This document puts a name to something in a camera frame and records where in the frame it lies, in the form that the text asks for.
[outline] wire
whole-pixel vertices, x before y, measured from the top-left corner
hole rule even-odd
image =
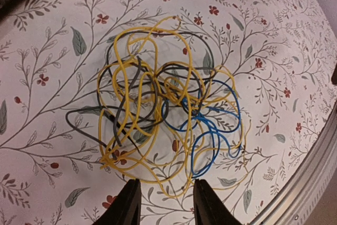
[[[179,24],[176,29],[167,30],[159,28],[164,21],[170,19],[178,21]],[[133,27],[117,35],[114,42],[107,49],[106,64],[97,77],[96,96],[98,106],[85,106],[82,109],[71,110],[66,113],[66,122],[73,129],[91,138],[100,145],[102,155],[100,163],[102,164],[102,168],[109,166],[125,176],[134,179],[139,177],[133,174],[132,170],[142,166],[147,169],[154,180],[145,178],[140,178],[140,180],[149,184],[158,184],[163,193],[170,198],[184,195],[190,185],[193,185],[193,179],[202,177],[207,173],[220,151],[227,151],[229,158],[243,159],[243,167],[246,170],[246,175],[234,186],[240,184],[248,175],[244,155],[246,137],[251,127],[249,126],[246,133],[244,132],[235,80],[230,71],[225,66],[214,67],[214,56],[207,42],[197,34],[178,32],[180,26],[180,18],[171,16],[162,19],[153,27]],[[159,66],[158,46],[151,35],[154,37],[177,37],[187,50],[188,63],[170,61]],[[193,66],[192,52],[184,35],[195,36],[204,43],[210,57],[209,60],[207,59],[208,66]],[[128,36],[128,56],[122,58],[118,52],[117,43],[126,36]],[[153,66],[150,66],[140,57],[141,50],[148,42],[152,44],[155,52]],[[112,48],[114,49],[116,61],[110,63]],[[199,71],[204,71],[208,73],[209,76],[202,77]],[[131,78],[128,76],[129,72],[134,73]],[[218,77],[219,74],[224,74],[228,77],[231,85],[220,81]],[[106,75],[110,77],[110,80],[105,87],[109,84],[112,85],[113,93],[120,103],[119,106],[109,105],[102,96],[104,92],[112,92],[101,90],[101,83]],[[122,81],[118,81],[117,77],[121,75]],[[215,92],[211,93],[212,86],[215,84],[224,86],[225,91],[228,91],[228,93],[224,96],[215,97]],[[214,106],[215,103],[220,102],[221,106],[229,107],[229,109]],[[145,116],[141,116],[143,104],[151,106],[151,109]],[[173,124],[168,122],[167,119],[172,112],[171,109],[181,109],[186,113],[186,118],[180,126],[173,126]],[[70,114],[92,112],[99,115],[98,137],[92,136],[79,129],[69,120]],[[237,122],[236,126],[228,130],[218,129],[216,124],[211,120],[212,116],[209,115],[211,112],[221,112],[230,117],[234,117],[234,121]],[[112,123],[113,136],[108,143],[102,141],[103,119],[107,119]],[[154,145],[158,144],[157,137],[160,128],[166,128],[170,132],[173,139],[172,145],[175,147],[173,148],[175,152],[173,159],[170,162],[162,164],[156,162],[155,157],[153,159],[148,158]],[[133,140],[131,137],[134,131],[138,132],[138,137],[140,136],[137,140]],[[240,140],[237,144],[230,145],[224,134],[232,134],[236,131],[240,132]],[[200,134],[195,136],[194,133],[196,132],[200,132]],[[206,136],[210,137],[211,143],[206,141]],[[134,147],[133,149],[127,148],[126,140],[131,142]],[[222,143],[225,143],[227,148],[222,148]],[[121,147],[125,150],[123,152],[117,152],[117,149]],[[196,164],[198,158],[209,151],[212,152],[212,157],[209,158],[209,162],[197,170]],[[178,156],[181,157],[182,155],[184,156],[184,160],[177,162]],[[122,161],[129,161],[128,166],[125,166],[125,163],[122,163]],[[164,177],[164,179],[160,179],[154,170],[159,169],[164,173],[164,169],[167,166],[169,167],[168,175],[162,175],[161,177]],[[170,193],[164,189],[163,184],[174,179],[183,170],[186,175],[186,183],[181,190],[174,192],[174,195],[170,195]]]

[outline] black cable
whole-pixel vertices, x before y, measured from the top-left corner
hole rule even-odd
[[[130,34],[136,34],[136,33],[142,33],[142,34],[148,34],[148,32],[145,32],[145,31],[131,31],[131,32],[128,32],[128,33],[125,33],[123,34],[119,40],[127,35],[130,35]],[[207,47],[208,51],[209,51],[209,55],[210,55],[210,58],[211,58],[211,65],[214,66],[214,57],[213,57],[213,53],[212,53],[212,50],[210,48],[210,46],[208,45],[208,43],[200,36],[194,34],[194,33],[191,33],[191,32],[180,32],[179,34],[181,35],[184,35],[184,34],[188,34],[188,35],[192,35],[192,36],[195,36],[197,37],[198,39],[200,39],[204,44],[205,46]],[[169,33],[153,33],[152,32],[152,35],[160,35],[160,36],[172,36],[173,34],[169,34]],[[114,46],[114,42],[109,46],[109,48],[107,49],[107,53],[106,53],[106,65],[110,65],[109,63],[109,58],[110,58],[110,53],[111,53],[111,49],[112,47]],[[132,78],[132,80],[130,80],[130,83],[129,83],[129,91],[132,90],[132,89],[135,89],[135,88],[138,88],[139,87],[139,84],[138,85],[134,85],[134,83],[136,82],[138,76],[140,75],[141,72],[147,72],[148,69],[146,67],[142,67],[141,65],[141,58],[139,56],[137,56],[137,60],[138,60],[138,64],[135,64],[135,63],[132,63],[131,65],[137,67],[137,71],[136,71],[136,74],[135,76]],[[208,90],[210,89],[210,85],[211,85],[211,81],[215,78],[216,74],[217,74],[217,71],[215,68],[213,67],[195,67],[196,70],[204,70],[204,71],[209,71],[210,73],[210,76],[209,77],[206,77],[206,78],[202,78],[203,80],[203,83],[204,85],[207,85],[207,88],[206,88],[206,91],[205,93],[203,92],[202,90],[202,85],[201,85],[201,80],[198,78],[198,76],[192,71],[191,72],[191,77],[190,77],[190,80],[191,81],[196,81],[197,82],[197,86],[198,88],[194,89],[194,90],[191,90],[191,91],[187,91],[188,93],[195,93],[195,92],[198,92],[200,93],[200,102],[198,103],[197,107],[198,107],[198,110],[194,110],[194,112],[192,112],[193,115],[198,115],[200,110],[201,110],[201,107],[202,107],[202,104],[203,104],[203,101],[205,100],[206,96],[207,96],[207,93],[208,93]],[[169,71],[173,71],[173,70],[185,70],[185,71],[189,71],[189,67],[187,66],[184,66],[184,65],[181,65],[181,64],[177,64],[177,63],[166,63],[164,64],[164,66],[162,67],[161,71],[159,73],[157,73],[156,77],[158,77],[160,74],[162,73],[165,73],[165,74],[168,74],[168,75],[171,75],[171,76],[174,76],[174,77],[177,77],[177,78],[180,78],[180,79],[187,79],[186,76],[182,76],[182,75],[179,75],[179,74],[175,74],[175,73],[170,73]],[[102,78],[103,76],[105,75],[105,73],[108,72],[109,76],[112,77],[113,76],[113,73],[111,72],[110,68],[106,68],[103,73],[101,74],[100,76],[100,79],[98,80],[98,85],[100,85],[101,81],[102,81]],[[148,125],[145,125],[142,127],[143,130],[150,130],[152,129],[153,127],[155,127],[156,125],[158,124],[161,124],[168,116],[169,114],[169,101],[162,95],[162,94],[165,94],[165,92],[162,90],[162,87],[164,86],[164,83],[161,82],[161,81],[158,81],[158,84],[159,86],[157,85],[157,83],[153,80],[153,78],[148,75],[148,78],[150,79],[149,81],[146,81],[146,82],[143,82],[142,85],[148,85],[150,84],[152,86],[152,88],[154,89],[153,91],[149,91],[149,92],[144,92],[142,93],[141,96],[145,96],[145,95],[148,95],[148,94],[153,94],[154,95],[154,104],[150,110],[150,112],[145,116],[145,117],[141,117],[141,116],[138,116],[138,121],[137,121],[137,124],[139,123],[145,123],[145,122],[148,122],[149,124]],[[125,87],[118,84],[118,86],[122,89],[124,89]],[[175,89],[174,87],[170,87],[170,91],[173,92],[175,94],[175,96],[177,96],[177,99],[179,98],[179,95],[177,93],[177,89]],[[87,111],[99,111],[101,112],[101,110],[103,110],[104,108],[107,108],[107,109],[116,109],[117,110],[117,113],[116,113],[116,116],[112,115],[112,114],[109,114],[108,111],[105,111],[104,112],[104,116],[109,119],[112,123],[113,123],[113,133],[114,133],[114,136],[115,136],[115,141],[113,143],[113,147],[115,146],[115,143],[117,142],[119,146],[122,146],[121,142],[120,142],[120,139],[117,135],[118,133],[118,130],[119,128],[121,127],[120,123],[118,122],[118,118],[120,117],[120,113],[121,112],[125,112],[125,109],[123,108],[124,106],[124,103],[125,103],[125,95],[123,96],[122,98],[122,101],[120,103],[119,106],[110,106],[110,105],[107,105],[106,107],[103,106],[100,102],[100,95],[98,94],[98,92],[96,92],[96,96],[97,96],[97,102],[98,102],[98,106],[93,106],[93,107],[86,107],[86,108],[83,108],[83,109],[76,109],[76,110],[70,110],[66,113],[66,122],[69,124],[70,127],[72,127],[75,131],[83,134],[84,136],[92,139],[93,141],[96,141],[99,145],[102,145],[103,147],[107,148],[107,145],[100,141],[98,138],[82,131],[81,129],[79,129],[78,127],[76,127],[75,125],[73,125],[68,117],[70,114],[72,113],[85,113]],[[153,120],[153,119],[150,119],[150,117],[153,115],[155,109],[156,109],[156,104],[158,102],[158,96],[162,97],[163,98],[163,103],[165,103],[165,112],[164,114],[162,115],[162,118],[160,121],[156,122],[156,120]],[[188,114],[189,112],[187,111],[187,109],[182,106],[182,105],[175,105],[175,106],[171,106],[171,107],[182,107],[183,110]],[[129,129],[130,126],[132,125],[133,123],[132,122],[127,122],[126,125],[124,126],[125,129]],[[126,131],[124,129],[122,129],[121,131],[123,134],[126,134]],[[132,138],[130,138],[128,136],[128,139],[132,142],[132,144],[135,146],[135,148],[138,150],[138,152],[140,153],[137,145],[134,143],[134,141],[132,140]]]

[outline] blue cable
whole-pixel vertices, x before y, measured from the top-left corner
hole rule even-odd
[[[232,129],[232,130],[229,130],[229,131],[226,131],[226,130],[219,130],[215,123],[212,122],[211,120],[207,119],[201,112],[199,112],[199,114],[197,116],[194,116],[191,118],[191,120],[196,120],[196,121],[199,121],[199,122],[202,122],[204,123],[207,127],[208,127],[208,131],[200,134],[196,139],[195,139],[195,142],[193,143],[193,146],[192,146],[192,151],[191,151],[191,173],[192,173],[192,179],[196,179],[196,178],[199,178],[203,175],[205,175],[207,173],[207,171],[211,168],[212,164],[214,163],[216,157],[218,156],[219,152],[220,152],[220,140],[223,139],[225,142],[226,142],[226,145],[228,147],[228,155],[229,157],[231,158],[236,158],[239,154],[240,154],[240,151],[241,151],[241,146],[239,146],[239,148],[237,149],[237,154],[236,155],[232,155],[231,154],[231,146],[227,140],[227,138],[225,136],[223,136],[221,133],[233,133],[235,131],[237,131],[241,125],[241,111],[240,111],[240,106],[239,106],[239,101],[237,99],[237,96],[235,94],[235,92],[233,91],[233,89],[227,85],[226,83],[222,82],[222,81],[219,81],[219,80],[213,80],[212,82],[215,82],[215,83],[220,83],[224,86],[226,86],[229,91],[233,94],[234,96],[234,99],[235,99],[235,102],[236,102],[236,106],[237,106],[237,114],[233,113],[233,112],[230,112],[230,111],[227,111],[227,110],[224,110],[224,109],[217,109],[215,107],[212,107],[212,106],[207,106],[206,108],[212,110],[212,111],[215,111],[215,112],[224,112],[224,113],[227,113],[227,114],[230,114],[234,117],[236,117],[238,119],[238,124],[237,126]],[[162,115],[164,114],[164,109],[165,109],[165,103],[163,103],[163,106],[162,106]],[[187,106],[187,99],[186,98],[183,98],[182,100],[182,106],[188,110],[188,106]],[[188,123],[188,119],[186,121],[184,121],[184,123],[180,126],[180,128],[176,128],[174,126],[172,126],[171,124],[169,124],[167,122],[166,119],[164,119],[165,123],[172,129],[174,129],[175,131],[178,131],[178,132],[186,132],[186,129],[184,130],[183,128],[185,127],[185,125]],[[192,127],[192,129],[195,129],[197,126],[197,122],[194,124],[194,126]],[[211,135],[211,138],[212,138],[212,144],[213,144],[213,148],[215,149],[215,140],[214,140],[214,135],[217,135],[217,150],[215,152],[215,150],[213,150],[213,155],[212,155],[212,159],[210,160],[210,162],[208,164],[206,164],[203,168],[201,168],[200,170],[198,170],[197,172],[194,172],[194,169],[193,169],[193,163],[194,163],[194,150],[195,150],[195,147],[196,147],[196,144],[198,143],[198,141],[200,140],[200,138],[204,137],[205,135],[207,134],[210,134]]]

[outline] red berry print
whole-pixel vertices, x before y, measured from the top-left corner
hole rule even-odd
[[[51,163],[51,168],[52,169],[57,169],[58,168],[58,163]]]
[[[21,103],[21,99],[20,99],[18,96],[14,98],[14,101],[15,101],[15,103],[17,103],[17,104],[20,104],[20,103]]]
[[[176,152],[179,149],[179,143],[177,140],[174,140],[172,143],[172,150]]]

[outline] leaf print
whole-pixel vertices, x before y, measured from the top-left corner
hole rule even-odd
[[[32,136],[30,137],[30,139],[28,140],[26,146],[31,145],[31,144],[36,140],[36,137],[37,137],[37,132],[36,132],[36,130],[35,130],[34,133],[32,134]]]
[[[54,63],[53,63],[53,66],[54,66],[55,68],[57,68],[57,69],[60,69],[60,68],[61,68],[61,63],[59,63],[59,62],[54,62]]]
[[[252,201],[252,190],[245,191],[243,194],[243,208],[246,213],[251,201]]]
[[[79,127],[79,125],[82,124],[83,121],[83,116],[82,115],[77,115],[75,117],[75,127]]]
[[[151,194],[153,193],[153,189],[154,189],[154,187],[150,187],[150,189],[148,190],[148,192],[147,192],[148,199],[150,199]]]
[[[115,41],[115,39],[116,39],[116,35],[109,37],[109,39],[107,39],[106,42],[107,43],[113,43]]]
[[[76,81],[77,81],[78,91],[79,91],[81,86],[82,86],[82,83],[83,83],[83,77],[82,77],[82,74],[80,72],[76,73]]]
[[[246,52],[246,55],[244,58],[248,58],[253,52],[253,46],[250,45],[248,48],[247,48],[247,52]]]
[[[178,77],[178,71],[173,70],[173,71],[172,71],[172,74],[173,74],[173,76],[174,76],[176,79],[179,80],[179,77]],[[171,79],[170,83],[173,84],[174,86],[179,86],[179,82],[176,81],[176,80],[174,80],[174,79]]]
[[[210,54],[208,53],[207,50],[206,50],[206,54],[204,56],[204,60],[202,62],[202,66],[203,67],[208,67],[208,68],[214,68],[214,63],[212,63],[212,59],[211,59]],[[210,75],[211,74],[211,70],[204,70],[204,73],[206,75]]]
[[[84,107],[81,108],[82,111],[79,111],[78,113],[80,114],[95,114],[97,116],[101,115],[101,109],[92,109],[91,106],[86,105]]]
[[[158,220],[156,221],[156,225],[159,225],[159,224],[160,224],[160,222],[161,222],[162,218],[163,218],[163,216],[162,216],[162,217],[160,217],[160,218],[158,218]]]
[[[274,135],[279,142],[285,143],[285,136],[283,134]]]
[[[35,176],[38,174],[38,166],[37,166],[36,163],[34,163],[34,165],[33,165],[33,173],[34,173]]]
[[[9,176],[10,176],[9,173],[7,173],[6,175],[4,175],[4,177],[2,178],[2,181],[7,180],[9,178]]]
[[[67,208],[72,207],[76,203],[78,196],[80,196],[85,190],[89,188],[90,187],[77,188],[74,191],[72,191],[72,193],[69,194],[68,198],[64,202],[65,206]]]
[[[237,179],[218,179],[223,187],[230,187],[237,182]]]
[[[43,142],[43,143],[41,143],[41,145],[43,147],[47,148],[47,149],[53,149],[54,148],[53,145],[49,142]]]
[[[296,61],[296,62],[300,62],[300,60],[299,60],[299,58],[298,57],[296,57],[296,56],[293,56],[293,59]]]
[[[244,30],[244,26],[242,25],[241,21],[239,21],[237,18],[235,18],[232,14],[231,14],[232,18],[233,18],[233,21],[236,23],[236,25],[239,27],[239,29],[241,31]]]
[[[4,134],[7,129],[7,106],[4,100],[0,107],[0,134]]]
[[[51,137],[55,133],[55,131],[56,131],[56,122],[54,121],[51,129],[49,130],[49,134],[47,138]]]
[[[73,30],[73,48],[75,51],[75,55],[76,56],[83,55],[86,51],[85,41],[78,30],[76,30],[72,26],[71,29]]]
[[[75,163],[74,160],[72,160],[72,166],[73,166],[73,170],[76,174],[78,174],[78,172],[80,171],[77,164]]]
[[[52,34],[51,28],[48,26],[46,28],[46,37],[47,37],[47,39],[50,39],[51,34]]]
[[[299,99],[295,99],[295,101],[294,101],[294,105],[293,105],[293,113],[296,111],[296,105],[297,105],[297,101],[298,101]]]
[[[151,131],[152,131],[152,128],[146,130],[147,133],[151,133]],[[136,143],[139,143],[139,144],[142,144],[148,138],[149,136],[142,134],[139,130],[137,130],[133,135],[133,139],[135,139]]]
[[[314,83],[314,85],[316,85],[314,75],[311,73],[309,73],[309,75],[311,77],[311,81]]]

